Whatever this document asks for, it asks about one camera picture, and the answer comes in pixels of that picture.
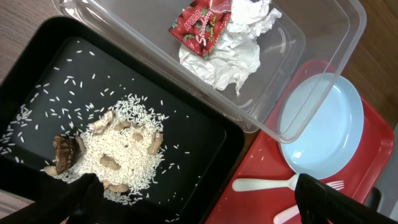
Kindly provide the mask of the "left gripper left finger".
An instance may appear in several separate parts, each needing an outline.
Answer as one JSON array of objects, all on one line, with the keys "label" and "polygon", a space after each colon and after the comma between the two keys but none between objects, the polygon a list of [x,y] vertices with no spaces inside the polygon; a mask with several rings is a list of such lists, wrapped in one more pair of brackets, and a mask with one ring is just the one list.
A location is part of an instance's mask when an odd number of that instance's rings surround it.
[{"label": "left gripper left finger", "polygon": [[96,223],[104,186],[95,174],[85,174],[58,195],[36,201],[1,219],[1,224]]}]

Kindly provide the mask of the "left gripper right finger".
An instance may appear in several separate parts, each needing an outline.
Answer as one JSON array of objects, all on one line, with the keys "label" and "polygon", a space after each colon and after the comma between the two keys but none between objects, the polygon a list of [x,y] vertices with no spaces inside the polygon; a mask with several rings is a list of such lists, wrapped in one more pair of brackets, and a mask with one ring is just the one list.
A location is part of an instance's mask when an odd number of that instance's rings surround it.
[{"label": "left gripper right finger", "polygon": [[308,174],[298,176],[295,200],[302,224],[397,224]]}]

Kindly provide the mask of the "cream plastic fork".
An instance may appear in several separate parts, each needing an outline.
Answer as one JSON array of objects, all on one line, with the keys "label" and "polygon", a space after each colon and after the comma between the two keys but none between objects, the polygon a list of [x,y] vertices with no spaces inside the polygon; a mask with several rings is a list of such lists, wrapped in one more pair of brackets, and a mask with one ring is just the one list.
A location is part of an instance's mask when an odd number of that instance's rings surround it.
[{"label": "cream plastic fork", "polygon": [[[343,180],[328,182],[327,185],[334,188],[335,190],[342,190],[345,187]],[[298,215],[299,213],[300,212],[299,212],[298,205],[291,206],[291,207],[281,211],[277,215],[275,215],[274,219],[273,219],[273,224],[284,224],[285,222],[289,221],[291,218]]]}]

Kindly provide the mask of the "rice and food scraps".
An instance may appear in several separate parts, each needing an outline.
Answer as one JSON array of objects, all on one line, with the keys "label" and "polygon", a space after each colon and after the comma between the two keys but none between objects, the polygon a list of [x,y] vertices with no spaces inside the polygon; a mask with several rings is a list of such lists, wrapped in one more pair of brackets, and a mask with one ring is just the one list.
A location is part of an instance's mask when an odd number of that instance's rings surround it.
[{"label": "rice and food scraps", "polygon": [[94,173],[114,205],[182,223],[203,164],[194,159],[213,123],[195,108],[91,45],[59,50],[1,116],[1,154],[70,183]]}]

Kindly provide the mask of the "light blue plate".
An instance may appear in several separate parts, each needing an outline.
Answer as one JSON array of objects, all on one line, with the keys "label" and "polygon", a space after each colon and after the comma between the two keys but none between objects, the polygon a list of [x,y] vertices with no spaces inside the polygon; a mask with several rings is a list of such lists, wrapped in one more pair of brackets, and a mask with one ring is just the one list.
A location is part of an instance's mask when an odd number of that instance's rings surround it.
[{"label": "light blue plate", "polygon": [[297,174],[325,179],[338,173],[354,156],[363,133],[364,110],[358,91],[344,77],[336,83],[292,143],[280,150]]}]

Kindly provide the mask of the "cream plastic spoon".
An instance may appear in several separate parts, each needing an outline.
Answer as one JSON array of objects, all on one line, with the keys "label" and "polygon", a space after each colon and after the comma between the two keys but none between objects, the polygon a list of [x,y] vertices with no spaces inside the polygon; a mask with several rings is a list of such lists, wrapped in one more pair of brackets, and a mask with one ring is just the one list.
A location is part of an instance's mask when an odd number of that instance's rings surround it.
[{"label": "cream plastic spoon", "polygon": [[295,174],[287,180],[267,180],[267,179],[252,179],[252,178],[238,178],[232,183],[232,188],[236,192],[248,192],[255,190],[276,189],[287,187],[290,190],[295,190],[299,175]]}]

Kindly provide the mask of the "white tissue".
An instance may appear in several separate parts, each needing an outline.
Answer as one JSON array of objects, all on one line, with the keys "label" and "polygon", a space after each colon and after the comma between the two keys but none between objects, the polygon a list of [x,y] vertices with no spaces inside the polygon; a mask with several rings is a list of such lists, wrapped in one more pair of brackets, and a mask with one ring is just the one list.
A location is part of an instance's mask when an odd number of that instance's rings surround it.
[{"label": "white tissue", "polygon": [[282,17],[271,0],[234,0],[232,15],[208,59],[202,59],[186,46],[179,49],[180,64],[217,90],[234,83],[236,94],[248,76],[260,67],[257,38],[272,29]]}]

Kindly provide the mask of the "red snack wrapper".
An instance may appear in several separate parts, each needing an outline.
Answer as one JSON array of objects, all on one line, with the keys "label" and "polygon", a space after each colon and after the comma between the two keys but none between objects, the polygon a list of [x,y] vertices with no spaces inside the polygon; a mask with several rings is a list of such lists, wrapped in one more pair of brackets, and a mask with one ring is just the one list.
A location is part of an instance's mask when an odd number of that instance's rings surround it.
[{"label": "red snack wrapper", "polygon": [[208,59],[231,17],[231,0],[194,0],[168,32],[193,53]]}]

